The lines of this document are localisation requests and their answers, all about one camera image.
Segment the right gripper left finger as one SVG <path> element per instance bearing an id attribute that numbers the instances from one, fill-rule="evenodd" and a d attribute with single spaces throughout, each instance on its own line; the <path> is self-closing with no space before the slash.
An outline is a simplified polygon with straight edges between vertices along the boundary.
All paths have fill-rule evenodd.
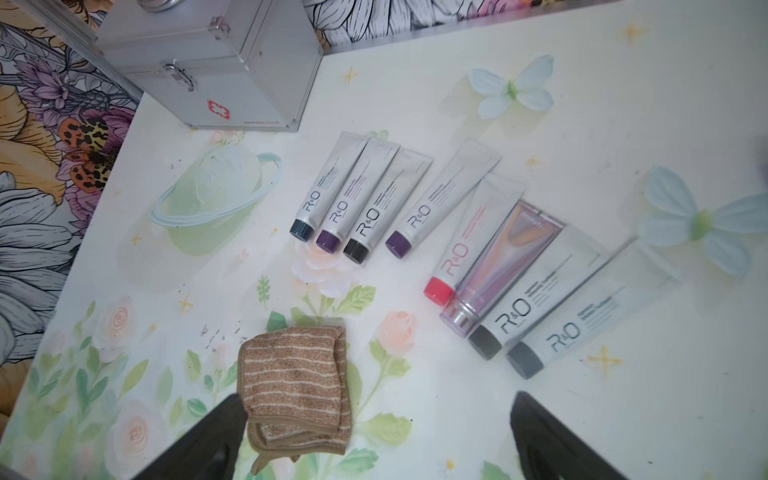
<path id="1" fill-rule="evenodd" d="M 231 394 L 135 479 L 233 479 L 247 412 Z"/>

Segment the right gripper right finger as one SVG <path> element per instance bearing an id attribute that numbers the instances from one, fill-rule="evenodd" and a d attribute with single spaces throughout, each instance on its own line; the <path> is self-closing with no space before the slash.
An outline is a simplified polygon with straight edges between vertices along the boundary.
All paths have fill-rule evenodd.
<path id="1" fill-rule="evenodd" d="M 516 394 L 510 427 L 525 479 L 625 479 L 528 392 Z"/>

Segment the teal cap toothpaste tube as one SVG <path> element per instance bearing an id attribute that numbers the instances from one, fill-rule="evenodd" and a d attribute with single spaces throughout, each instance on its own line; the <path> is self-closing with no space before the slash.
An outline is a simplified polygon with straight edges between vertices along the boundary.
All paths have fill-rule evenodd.
<path id="1" fill-rule="evenodd" d="M 632 241 L 537 323 L 506 359 L 522 378 L 530 379 L 679 283 L 671 263 L 644 242 Z"/>

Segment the black cap toothpaste tube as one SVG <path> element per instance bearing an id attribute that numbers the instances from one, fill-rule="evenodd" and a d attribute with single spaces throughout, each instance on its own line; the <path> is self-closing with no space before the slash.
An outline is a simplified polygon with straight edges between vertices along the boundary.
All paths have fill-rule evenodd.
<path id="1" fill-rule="evenodd" d="M 485 360 L 518 340 L 599 270 L 611 251 L 565 227 L 473 330 L 468 342 Z"/>

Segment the metallic pink toothpaste tube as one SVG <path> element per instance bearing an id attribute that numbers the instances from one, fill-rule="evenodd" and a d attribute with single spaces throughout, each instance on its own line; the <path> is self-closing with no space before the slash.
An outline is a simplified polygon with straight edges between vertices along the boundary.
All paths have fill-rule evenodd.
<path id="1" fill-rule="evenodd" d="M 441 320 L 467 337 L 564 227 L 564 221 L 519 200 L 441 311 Z"/>

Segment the pink cap toothpaste tube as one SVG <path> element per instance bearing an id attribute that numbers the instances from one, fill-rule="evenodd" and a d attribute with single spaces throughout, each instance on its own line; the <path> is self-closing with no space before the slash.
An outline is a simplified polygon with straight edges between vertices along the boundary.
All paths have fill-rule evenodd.
<path id="1" fill-rule="evenodd" d="M 423 291 L 430 301 L 448 303 L 526 189 L 499 174 L 480 181 Z"/>

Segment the purple cap toothpaste tube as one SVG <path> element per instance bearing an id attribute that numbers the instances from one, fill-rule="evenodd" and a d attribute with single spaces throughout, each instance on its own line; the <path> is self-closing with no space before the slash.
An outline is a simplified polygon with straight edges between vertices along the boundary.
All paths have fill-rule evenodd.
<path id="1" fill-rule="evenodd" d="M 502 156 L 487 145 L 468 139 L 415 202 L 385 245 L 403 259 L 500 162 Z"/>
<path id="2" fill-rule="evenodd" d="M 376 138 L 367 142 L 320 226 L 315 243 L 321 250 L 337 251 L 399 150 L 397 143 Z"/>

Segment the dark green cap toothpaste tube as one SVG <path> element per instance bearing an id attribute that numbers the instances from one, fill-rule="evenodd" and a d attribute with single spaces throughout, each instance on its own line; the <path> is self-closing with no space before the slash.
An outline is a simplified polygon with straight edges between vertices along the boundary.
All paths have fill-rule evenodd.
<path id="1" fill-rule="evenodd" d="M 292 236 L 302 242 L 312 238 L 368 141 L 363 135 L 340 134 L 298 209 L 290 229 Z"/>

